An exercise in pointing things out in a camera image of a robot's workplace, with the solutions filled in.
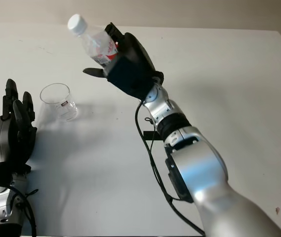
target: white wall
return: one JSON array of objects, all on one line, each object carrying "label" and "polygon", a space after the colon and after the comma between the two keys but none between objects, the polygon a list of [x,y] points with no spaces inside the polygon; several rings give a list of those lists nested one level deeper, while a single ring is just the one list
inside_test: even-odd
[{"label": "white wall", "polygon": [[119,26],[251,29],[281,34],[281,0],[0,0],[0,22],[66,24],[75,13]]}]

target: black bracket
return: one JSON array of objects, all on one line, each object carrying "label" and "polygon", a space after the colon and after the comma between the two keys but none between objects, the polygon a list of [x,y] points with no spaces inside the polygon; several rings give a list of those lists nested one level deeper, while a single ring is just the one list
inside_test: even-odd
[{"label": "black bracket", "polygon": [[157,131],[144,131],[143,137],[146,141],[162,141],[162,138]]}]

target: metal arm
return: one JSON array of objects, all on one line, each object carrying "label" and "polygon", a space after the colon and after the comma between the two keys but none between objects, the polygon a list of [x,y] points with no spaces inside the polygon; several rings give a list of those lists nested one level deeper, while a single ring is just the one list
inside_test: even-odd
[{"label": "metal arm", "polygon": [[19,101],[16,83],[8,79],[0,116],[0,237],[21,235],[26,208],[36,236],[33,212],[24,197],[31,171],[26,162],[35,144],[34,119],[31,95],[25,92]]},{"label": "metal arm", "polygon": [[178,196],[194,202],[207,236],[281,236],[281,229],[253,202],[228,184],[225,162],[218,151],[186,119],[161,86],[163,73],[155,70],[146,50],[130,33],[111,23],[105,31],[118,43],[118,54],[100,69],[85,69],[104,76],[126,94],[143,101],[164,141],[169,177]]},{"label": "metal arm", "polygon": [[[207,236],[281,236],[281,229],[260,207],[230,187],[227,168],[218,151],[197,128],[188,125],[161,85],[154,85],[143,105],[164,138],[172,183],[180,198],[194,201]],[[172,115],[176,115],[175,119],[170,119]],[[184,127],[177,118],[181,118]]]}]

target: white tabletop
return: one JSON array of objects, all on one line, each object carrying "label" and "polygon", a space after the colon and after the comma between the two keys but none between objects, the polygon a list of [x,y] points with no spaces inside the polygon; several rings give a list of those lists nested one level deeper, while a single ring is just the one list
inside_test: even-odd
[{"label": "white tabletop", "polygon": [[[229,183],[281,227],[281,36],[270,31],[121,27],[134,34],[164,87],[224,158]],[[42,236],[197,235],[169,208],[137,133],[138,101],[83,74],[97,66],[66,26],[0,24],[0,114],[6,80],[33,96],[38,127],[30,197]],[[59,123],[39,99],[67,84],[79,114]],[[142,129],[151,130],[140,112]],[[162,142],[153,156],[168,191]],[[193,204],[175,203],[202,227]],[[30,234],[25,224],[24,234]]]}]

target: wire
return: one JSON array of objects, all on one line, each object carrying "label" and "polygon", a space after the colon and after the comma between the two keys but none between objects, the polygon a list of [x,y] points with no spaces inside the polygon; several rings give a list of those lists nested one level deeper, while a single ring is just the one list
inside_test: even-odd
[{"label": "wire", "polygon": [[27,198],[19,191],[17,190],[16,188],[10,186],[10,185],[7,185],[5,186],[5,188],[7,189],[10,189],[12,191],[14,191],[23,201],[24,205],[26,206],[26,208],[28,209],[28,212],[30,214],[30,216],[28,216],[28,220],[30,222],[30,225],[31,225],[31,233],[32,233],[32,237],[36,237],[36,225],[35,225],[35,218],[34,218],[34,214],[33,214],[33,211],[32,211],[32,208],[31,208],[31,205],[29,203],[29,201],[27,200]]},{"label": "wire", "polygon": [[157,169],[157,166],[156,166],[156,163],[154,161],[154,158],[152,157],[152,153],[151,153],[151,150],[152,150],[152,146],[153,146],[153,143],[154,143],[154,135],[153,135],[153,138],[152,138],[152,141],[151,141],[151,145],[150,145],[150,148],[148,147],[148,144],[147,142],[145,141],[144,139],[144,136],[141,132],[141,128],[140,128],[140,125],[139,125],[139,121],[138,121],[138,115],[139,115],[139,111],[140,111],[140,108],[141,108],[141,105],[143,104],[144,101],[141,101],[140,104],[137,106],[136,108],[136,111],[135,111],[135,124],[136,124],[136,128],[137,128],[137,131],[139,132],[140,134],[140,138],[141,140],[143,141],[145,147],[146,147],[146,150],[148,152],[148,155],[149,155],[149,160],[150,160],[150,164],[151,164],[151,167],[152,167],[152,170],[154,172],[154,175],[155,175],[155,178],[158,182],[158,185],[160,186],[161,188],[161,191],[163,192],[168,204],[170,205],[171,209],[178,215],[178,217],[180,217],[185,223],[187,223],[190,227],[192,227],[193,229],[195,229],[198,233],[200,233],[202,236],[205,236],[205,232],[200,229],[198,226],[196,226],[195,224],[193,224],[191,221],[189,221],[185,216],[183,216],[177,209],[176,207],[173,205],[173,200],[179,200],[179,201],[182,201],[178,198],[174,198],[172,197],[171,195],[169,195],[166,191],[166,188],[165,188],[165,185],[164,183],[162,182],[162,179],[160,177],[160,174],[158,172],[158,169]]}]

